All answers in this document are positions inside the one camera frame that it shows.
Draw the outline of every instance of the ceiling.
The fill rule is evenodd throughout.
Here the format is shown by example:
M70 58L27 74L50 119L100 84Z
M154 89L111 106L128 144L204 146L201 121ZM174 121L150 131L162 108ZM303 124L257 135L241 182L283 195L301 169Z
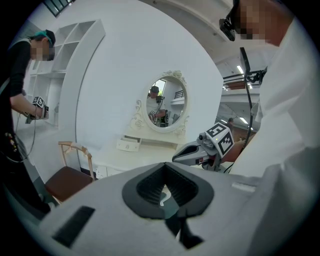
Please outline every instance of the ceiling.
M210 55L222 77L240 74L240 47L244 47L252 71L264 70L277 47L262 40L230 41L219 29L233 0L140 0L167 14L187 29Z

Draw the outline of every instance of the black rubber pad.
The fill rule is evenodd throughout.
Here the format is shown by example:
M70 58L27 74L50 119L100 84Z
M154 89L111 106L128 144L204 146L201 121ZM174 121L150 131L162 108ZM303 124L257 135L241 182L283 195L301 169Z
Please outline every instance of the black rubber pad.
M81 206L52 238L70 248L94 211L91 207Z

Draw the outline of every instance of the brown chair seat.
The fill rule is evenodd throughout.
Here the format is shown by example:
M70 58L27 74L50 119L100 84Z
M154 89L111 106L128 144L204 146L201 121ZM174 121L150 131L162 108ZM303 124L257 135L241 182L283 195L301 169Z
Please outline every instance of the brown chair seat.
M63 202L93 181L91 176L65 166L58 170L44 186L52 196Z

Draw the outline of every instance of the white vanity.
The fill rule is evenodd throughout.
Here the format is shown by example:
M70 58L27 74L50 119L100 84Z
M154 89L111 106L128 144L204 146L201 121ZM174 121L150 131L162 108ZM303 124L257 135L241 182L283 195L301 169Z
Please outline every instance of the white vanity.
M158 81L165 82L163 88L157 86ZM157 98L153 98L151 87L158 87ZM98 179L159 162L171 162L176 150L186 143L188 87L181 71L161 73L145 86L142 95L136 101L136 112L123 136L108 141L94 156ZM154 110L147 110L148 98L149 102L157 102ZM160 110L164 110L165 115L153 118ZM174 120L172 124L167 122L170 119Z

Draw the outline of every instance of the vanity table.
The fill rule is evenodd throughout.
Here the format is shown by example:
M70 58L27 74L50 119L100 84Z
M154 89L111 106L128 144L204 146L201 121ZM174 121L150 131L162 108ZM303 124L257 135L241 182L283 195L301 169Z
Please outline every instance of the vanity table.
M146 108L148 91L159 80L166 81L167 87L163 94L171 93L174 97L175 90L182 89L184 92L183 99L180 100L182 110L180 110L180 117L174 124L167 127L154 125L150 121L150 113L147 112ZM97 166L95 170L97 179L159 162L171 162L177 149L186 143L185 134L189 117L188 89L179 70L169 70L151 80L144 88L141 99L136 101L135 108L136 112L122 137L115 137L108 141L92 159L93 164Z

